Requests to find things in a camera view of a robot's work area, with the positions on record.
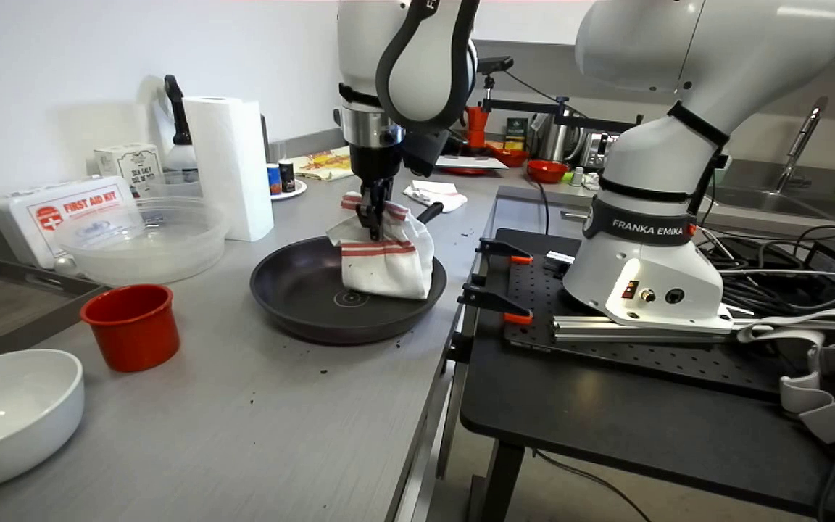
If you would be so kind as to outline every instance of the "frying pan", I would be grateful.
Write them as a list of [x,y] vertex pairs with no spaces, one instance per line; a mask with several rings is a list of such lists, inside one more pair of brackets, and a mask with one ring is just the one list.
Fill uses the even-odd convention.
[[424,302],[370,296],[343,288],[340,250],[309,237],[269,253],[250,275],[250,292],[267,318],[298,338],[318,346],[369,346],[412,330],[434,307],[447,269],[434,257]]

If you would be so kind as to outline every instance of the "bottle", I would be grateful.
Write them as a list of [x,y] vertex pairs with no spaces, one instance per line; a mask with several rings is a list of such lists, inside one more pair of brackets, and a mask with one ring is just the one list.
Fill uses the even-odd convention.
[[174,138],[172,138],[172,148],[163,153],[166,189],[169,193],[196,198],[202,193],[202,186],[199,186],[199,172],[196,172],[196,160],[190,148],[180,80],[174,75],[166,75],[163,89],[174,109]]

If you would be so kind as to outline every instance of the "red cup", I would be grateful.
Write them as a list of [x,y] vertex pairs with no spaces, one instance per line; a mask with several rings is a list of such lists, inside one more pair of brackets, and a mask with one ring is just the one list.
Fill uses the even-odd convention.
[[114,370],[145,370],[180,350],[172,302],[174,292],[163,283],[131,283],[93,296],[82,318]]

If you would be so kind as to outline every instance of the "sink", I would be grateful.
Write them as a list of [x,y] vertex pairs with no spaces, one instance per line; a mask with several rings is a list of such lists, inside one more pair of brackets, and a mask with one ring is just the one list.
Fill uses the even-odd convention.
[[783,192],[770,193],[776,173],[776,163],[733,163],[718,180],[714,199],[722,205],[835,220],[835,172],[798,167]]
[[754,211],[828,218],[827,211],[821,211],[821,205],[809,205],[786,193],[717,189],[714,199],[722,205],[738,205],[738,208],[754,208]]

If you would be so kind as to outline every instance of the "plastic container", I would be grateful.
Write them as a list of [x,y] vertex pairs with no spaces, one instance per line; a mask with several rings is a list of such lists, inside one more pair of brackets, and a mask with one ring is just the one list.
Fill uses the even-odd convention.
[[224,254],[224,208],[196,198],[138,199],[135,208],[60,225],[64,263],[118,288],[190,279]]
[[131,283],[93,296],[82,318],[114,370],[145,370],[180,350],[172,302],[174,292],[163,283]]

